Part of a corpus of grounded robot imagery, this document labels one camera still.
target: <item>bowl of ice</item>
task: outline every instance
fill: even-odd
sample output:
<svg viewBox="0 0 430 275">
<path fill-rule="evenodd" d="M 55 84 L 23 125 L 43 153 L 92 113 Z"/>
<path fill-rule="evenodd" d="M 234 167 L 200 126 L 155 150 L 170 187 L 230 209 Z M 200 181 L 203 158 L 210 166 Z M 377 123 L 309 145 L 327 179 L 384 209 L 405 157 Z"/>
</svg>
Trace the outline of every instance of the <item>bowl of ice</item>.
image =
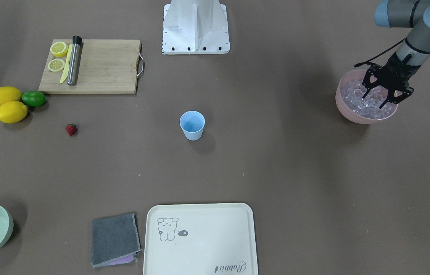
<svg viewBox="0 0 430 275">
<path fill-rule="evenodd" d="M 363 99 L 366 88 L 362 84 L 366 70 L 352 70 L 340 80 L 335 93 L 335 103 L 340 113 L 348 120 L 359 124 L 371 124 L 391 117 L 398 105 L 391 102 L 382 108 L 388 90 L 378 86 L 372 89 Z"/>
</svg>

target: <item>metal handle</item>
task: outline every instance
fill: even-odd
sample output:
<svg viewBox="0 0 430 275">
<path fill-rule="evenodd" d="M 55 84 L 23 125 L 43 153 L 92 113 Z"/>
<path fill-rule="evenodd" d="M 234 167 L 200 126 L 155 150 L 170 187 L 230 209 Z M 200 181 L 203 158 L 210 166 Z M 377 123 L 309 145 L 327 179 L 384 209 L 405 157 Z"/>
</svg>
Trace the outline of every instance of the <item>metal handle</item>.
<svg viewBox="0 0 430 275">
<path fill-rule="evenodd" d="M 77 83 L 77 71 L 79 70 L 80 44 L 72 44 L 71 59 L 69 61 L 69 73 L 67 75 L 67 85 L 74 86 Z"/>
<path fill-rule="evenodd" d="M 145 69 L 145 61 L 143 60 L 142 54 L 139 53 L 140 59 L 142 60 L 142 69 L 137 73 L 137 79 L 143 75 L 143 70 Z"/>
</svg>

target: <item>blue cup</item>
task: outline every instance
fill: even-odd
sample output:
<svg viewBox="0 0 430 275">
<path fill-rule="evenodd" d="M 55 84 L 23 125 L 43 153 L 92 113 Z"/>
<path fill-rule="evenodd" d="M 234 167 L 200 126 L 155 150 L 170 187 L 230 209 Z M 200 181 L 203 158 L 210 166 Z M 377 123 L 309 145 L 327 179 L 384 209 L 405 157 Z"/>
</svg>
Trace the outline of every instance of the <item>blue cup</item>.
<svg viewBox="0 0 430 275">
<path fill-rule="evenodd" d="M 201 134 L 205 128 L 205 118 L 197 111 L 188 111 L 181 115 L 179 125 L 183 129 L 187 139 L 196 141 L 201 138 Z"/>
</svg>

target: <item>strawberry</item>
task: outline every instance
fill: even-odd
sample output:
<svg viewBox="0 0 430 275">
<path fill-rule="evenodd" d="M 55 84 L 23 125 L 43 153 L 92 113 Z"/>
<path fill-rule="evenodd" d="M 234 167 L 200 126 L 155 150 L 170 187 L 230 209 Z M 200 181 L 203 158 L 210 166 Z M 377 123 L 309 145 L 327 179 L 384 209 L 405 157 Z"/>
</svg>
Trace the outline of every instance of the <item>strawberry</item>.
<svg viewBox="0 0 430 275">
<path fill-rule="evenodd" d="M 67 124 L 67 126 L 65 127 L 65 130 L 67 134 L 72 136 L 77 131 L 77 127 L 74 124 Z"/>
</svg>

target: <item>white tray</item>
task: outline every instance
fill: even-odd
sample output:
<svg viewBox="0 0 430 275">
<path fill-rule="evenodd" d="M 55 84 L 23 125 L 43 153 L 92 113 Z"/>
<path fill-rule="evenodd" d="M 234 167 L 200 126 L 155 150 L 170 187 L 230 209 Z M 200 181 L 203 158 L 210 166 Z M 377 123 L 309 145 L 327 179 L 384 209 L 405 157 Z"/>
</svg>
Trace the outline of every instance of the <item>white tray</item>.
<svg viewBox="0 0 430 275">
<path fill-rule="evenodd" d="M 144 275 L 257 275 L 252 209 L 243 203 L 157 205 L 147 214 Z"/>
</svg>

